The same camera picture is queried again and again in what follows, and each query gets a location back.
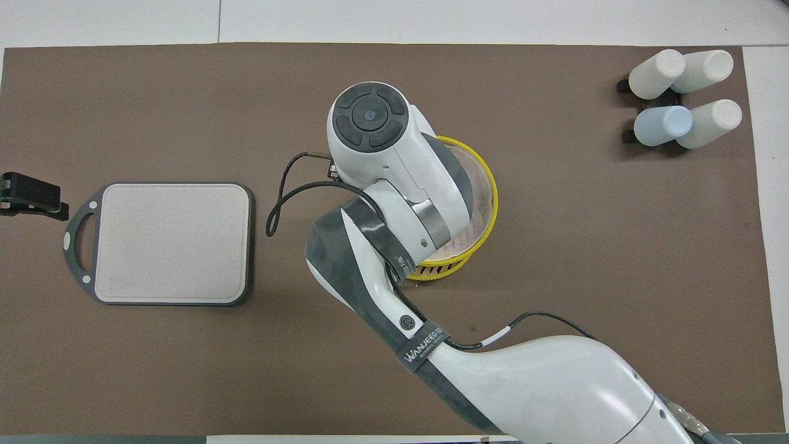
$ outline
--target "brown mat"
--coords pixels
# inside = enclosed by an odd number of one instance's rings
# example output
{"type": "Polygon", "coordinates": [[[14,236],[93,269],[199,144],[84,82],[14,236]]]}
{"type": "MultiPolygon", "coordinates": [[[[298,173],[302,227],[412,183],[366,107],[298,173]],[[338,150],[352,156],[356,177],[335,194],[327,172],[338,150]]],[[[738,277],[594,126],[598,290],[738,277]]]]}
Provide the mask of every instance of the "brown mat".
{"type": "MultiPolygon", "coordinates": [[[[0,163],[76,209],[110,182],[236,181],[257,201],[252,292],[223,307],[109,307],[62,257],[65,224],[0,220],[0,433],[474,433],[312,278],[316,190],[264,236],[286,161],[326,150],[331,101],[392,83],[499,184],[499,221],[459,273],[409,290],[477,341],[525,310],[573,319],[727,431],[782,431],[742,51],[742,125],[682,154],[623,145],[615,92],[659,48],[232,43],[6,50],[0,163]]],[[[693,48],[683,48],[690,52],[693,48]]],[[[323,178],[303,160],[289,184],[323,178]]],[[[211,211],[211,202],[205,203],[211,211]]],[[[502,344],[569,333],[529,320],[502,344]]]]}

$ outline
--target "black clip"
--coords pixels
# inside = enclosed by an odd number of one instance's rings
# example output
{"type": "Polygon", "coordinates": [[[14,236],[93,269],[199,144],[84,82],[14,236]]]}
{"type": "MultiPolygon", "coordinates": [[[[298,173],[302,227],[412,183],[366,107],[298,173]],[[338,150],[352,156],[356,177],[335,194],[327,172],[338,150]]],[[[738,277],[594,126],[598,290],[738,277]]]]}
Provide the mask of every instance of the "black clip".
{"type": "Polygon", "coordinates": [[[69,219],[69,205],[60,201],[60,186],[27,175],[7,172],[0,176],[0,216],[40,214],[57,220],[69,219]]]}

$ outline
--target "cutting board handle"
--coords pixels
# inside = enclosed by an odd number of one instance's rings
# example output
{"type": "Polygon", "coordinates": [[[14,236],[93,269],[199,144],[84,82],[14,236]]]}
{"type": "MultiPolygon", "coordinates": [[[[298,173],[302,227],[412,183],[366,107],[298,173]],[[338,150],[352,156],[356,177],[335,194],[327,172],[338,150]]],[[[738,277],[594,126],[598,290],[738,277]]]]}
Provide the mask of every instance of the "cutting board handle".
{"type": "MultiPolygon", "coordinates": [[[[77,245],[79,240],[77,239],[77,233],[82,225],[82,222],[88,218],[88,216],[95,214],[96,217],[99,217],[101,214],[101,197],[104,194],[104,189],[99,191],[98,193],[94,194],[84,205],[77,210],[77,213],[74,214],[74,217],[69,221],[69,225],[65,229],[65,234],[63,235],[63,255],[65,256],[65,263],[71,270],[71,274],[77,279],[77,283],[82,285],[88,293],[93,294],[94,292],[94,281],[95,281],[95,265],[93,269],[86,270],[83,268],[82,264],[80,263],[79,258],[77,257],[77,245]]],[[[99,245],[98,239],[94,245],[96,248],[99,245]]]]}

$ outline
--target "white cutting board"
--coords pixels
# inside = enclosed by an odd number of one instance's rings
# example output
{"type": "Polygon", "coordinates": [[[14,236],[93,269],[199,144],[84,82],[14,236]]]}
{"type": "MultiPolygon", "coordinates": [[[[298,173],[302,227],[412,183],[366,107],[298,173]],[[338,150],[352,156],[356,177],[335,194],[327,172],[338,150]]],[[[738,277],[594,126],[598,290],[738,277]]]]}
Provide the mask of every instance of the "white cutting board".
{"type": "Polygon", "coordinates": [[[66,263],[88,294],[111,304],[230,305],[247,288],[252,201],[233,183],[114,183],[69,222],[66,263]],[[95,267],[75,252],[97,219],[95,267]]]}

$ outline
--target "circular button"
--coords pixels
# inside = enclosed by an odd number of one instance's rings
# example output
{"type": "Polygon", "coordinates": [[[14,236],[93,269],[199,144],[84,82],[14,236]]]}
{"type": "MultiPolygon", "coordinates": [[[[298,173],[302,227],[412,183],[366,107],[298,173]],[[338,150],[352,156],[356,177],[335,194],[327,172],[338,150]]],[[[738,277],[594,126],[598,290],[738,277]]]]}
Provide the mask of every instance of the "circular button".
{"type": "Polygon", "coordinates": [[[375,131],[387,122],[389,111],[383,100],[365,97],[359,100],[352,111],[353,124],[364,131],[375,131]]]}
{"type": "Polygon", "coordinates": [[[416,326],[416,324],[417,323],[408,314],[404,314],[403,316],[400,317],[400,326],[404,330],[410,330],[414,326],[416,326]]]}

